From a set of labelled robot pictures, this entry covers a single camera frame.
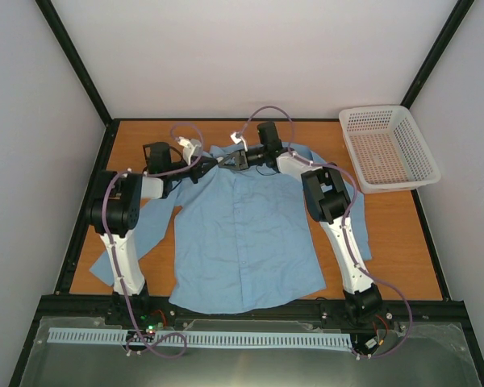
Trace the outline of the light blue shirt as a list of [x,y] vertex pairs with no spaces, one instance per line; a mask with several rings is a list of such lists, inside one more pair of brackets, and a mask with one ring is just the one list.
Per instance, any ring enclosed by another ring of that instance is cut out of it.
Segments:
[[170,301],[202,314],[271,308],[325,288],[302,184],[268,168],[214,167],[197,184],[177,183],[140,211],[138,257],[175,237]]

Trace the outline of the black display case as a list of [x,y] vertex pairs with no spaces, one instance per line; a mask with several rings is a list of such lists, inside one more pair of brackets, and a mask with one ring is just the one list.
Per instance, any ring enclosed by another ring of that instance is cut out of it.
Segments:
[[155,145],[154,143],[143,145],[144,159],[147,164],[152,159],[152,149],[154,145]]

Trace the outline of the white plastic basket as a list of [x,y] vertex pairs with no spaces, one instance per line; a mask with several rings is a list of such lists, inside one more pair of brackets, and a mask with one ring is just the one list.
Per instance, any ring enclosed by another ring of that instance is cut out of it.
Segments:
[[435,159],[406,107],[344,109],[339,121],[363,193],[413,190],[441,179]]

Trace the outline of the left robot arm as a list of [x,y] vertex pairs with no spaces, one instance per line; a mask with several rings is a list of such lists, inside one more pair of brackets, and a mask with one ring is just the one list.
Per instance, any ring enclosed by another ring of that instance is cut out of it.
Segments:
[[188,179],[196,184],[217,165],[216,159],[202,154],[199,140],[180,137],[177,144],[181,151],[166,142],[145,144],[142,173],[99,172],[86,208],[87,222],[106,247],[114,292],[129,297],[123,314],[137,325],[146,323],[152,314],[151,303],[142,298],[148,291],[134,240],[140,203],[143,199],[166,199],[178,182]]

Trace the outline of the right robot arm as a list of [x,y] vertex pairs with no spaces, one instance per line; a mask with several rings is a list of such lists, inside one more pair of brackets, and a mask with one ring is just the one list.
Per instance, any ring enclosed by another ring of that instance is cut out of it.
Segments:
[[344,307],[349,323],[361,327],[382,308],[382,296],[370,276],[353,233],[351,210],[357,191],[349,193],[335,164],[309,160],[279,139],[273,122],[257,126],[260,146],[250,148],[239,132],[231,134],[241,149],[225,156],[219,166],[233,171],[266,165],[302,183],[308,214],[324,230],[342,276]]

